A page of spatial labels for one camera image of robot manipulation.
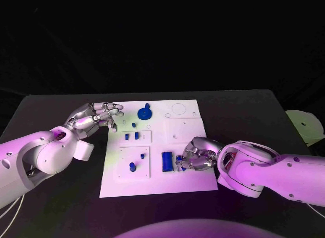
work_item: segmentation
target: black table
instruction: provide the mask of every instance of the black table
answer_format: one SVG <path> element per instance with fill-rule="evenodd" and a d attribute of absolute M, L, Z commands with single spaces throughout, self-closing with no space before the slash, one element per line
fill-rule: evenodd
<path fill-rule="evenodd" d="M 280 153 L 309 154 L 268 90 L 27 96 L 0 143 L 60 126 L 83 103 L 178 99 L 198 100 L 208 138 L 222 143 L 247 140 Z M 184 218 L 237 221 L 286 237 L 325 237 L 325 219 L 306 204 L 288 201 L 267 188 L 258 198 L 221 185 L 218 191 L 99 198 L 107 129 L 100 128 L 84 141 L 94 145 L 89 161 L 73 160 L 66 170 L 25 195 L 4 237 L 104 238 L 146 224 Z M 0 234 L 14 213 L 15 208 L 0 220 Z"/>

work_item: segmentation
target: cable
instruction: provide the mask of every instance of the cable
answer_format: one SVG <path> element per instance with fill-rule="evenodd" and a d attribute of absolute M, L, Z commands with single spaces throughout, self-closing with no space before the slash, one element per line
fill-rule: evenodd
<path fill-rule="evenodd" d="M 312 210 L 325 218 L 325 215 L 323 214 L 320 214 L 320 212 L 312 207 L 312 205 L 310 204 L 307 204 L 307 206 L 312 208 Z"/>
<path fill-rule="evenodd" d="M 2 216 L 7 214 L 7 212 L 10 211 L 10 209 L 12 208 L 12 206 L 15 205 L 17 201 L 20 200 L 20 197 L 17 198 L 17 200 L 14 201 L 14 203 L 11 204 L 11 206 L 8 207 L 7 211 L 2 213 L 2 215 L 0 216 L 0 219 L 2 218 Z"/>
<path fill-rule="evenodd" d="M 18 210 L 20 210 L 20 207 L 21 207 L 21 204 L 22 204 L 22 200 L 24 200 L 24 195 L 22 195 L 22 197 L 21 197 L 21 201 L 20 201 L 20 205 L 18 205 L 18 207 L 17 207 L 15 215 L 14 215 L 14 217 L 12 217 L 12 220 L 11 220 L 11 222 L 10 222 L 8 226 L 7 226 L 7 229 L 5 229 L 5 231 L 2 232 L 0 238 L 2 237 L 4 233 L 7 232 L 7 230 L 8 230 L 10 226 L 11 226 L 11 224 L 12 224 L 12 221 L 14 221 L 14 219 L 15 219 L 15 217 L 17 217 L 17 213 L 18 213 Z"/>

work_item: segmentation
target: white board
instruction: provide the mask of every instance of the white board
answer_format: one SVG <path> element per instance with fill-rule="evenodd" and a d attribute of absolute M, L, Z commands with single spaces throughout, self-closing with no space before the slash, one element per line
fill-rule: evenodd
<path fill-rule="evenodd" d="M 217 190 L 214 170 L 178 171 L 175 157 L 194 136 L 205 137 L 195 100 L 115 102 L 123 105 L 125 115 L 113 117 L 117 132 L 107 133 L 100 197 Z M 149 104 L 152 117 L 139 120 L 136 112 Z M 129 162 L 143 163 L 139 152 L 148 148 L 148 160 L 129 170 Z M 162 152 L 172 152 L 173 171 L 162 172 Z"/>

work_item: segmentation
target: robotic hand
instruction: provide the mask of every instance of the robotic hand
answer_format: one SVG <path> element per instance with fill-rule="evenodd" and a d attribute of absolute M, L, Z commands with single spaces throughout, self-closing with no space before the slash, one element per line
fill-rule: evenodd
<path fill-rule="evenodd" d="M 325 207 L 325 157 L 280 155 L 247 141 L 224 146 L 195 137 L 176 161 L 178 170 L 205 170 L 215 165 L 218 183 L 240 194 L 258 197 L 267 187 L 288 200 Z"/>
<path fill-rule="evenodd" d="M 99 126 L 107 126 L 116 132 L 112 116 L 123 115 L 122 108 L 113 103 L 84 104 L 71 112 L 63 126 L 0 145 L 0 208 L 63 171 L 71 158 L 89 159 L 93 145 L 81 139 Z M 27 172 L 22 161 L 31 165 Z"/>

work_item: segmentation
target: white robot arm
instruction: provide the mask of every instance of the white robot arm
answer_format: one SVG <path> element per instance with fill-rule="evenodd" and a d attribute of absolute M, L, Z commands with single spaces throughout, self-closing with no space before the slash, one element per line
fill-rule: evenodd
<path fill-rule="evenodd" d="M 116 132 L 112 115 L 122 116 L 119 104 L 89 103 L 70 114 L 63 126 L 30 134 L 0 145 L 0 208 L 64 170 L 71 158 L 87 160 L 93 145 L 80 141 L 99 126 Z M 31 165 L 25 171 L 22 161 Z"/>
<path fill-rule="evenodd" d="M 247 141 L 224 146 L 195 137 L 186 145 L 178 168 L 204 170 L 217 165 L 218 183 L 248 197 L 263 187 L 291 201 L 325 207 L 325 157 L 280 155 Z"/>

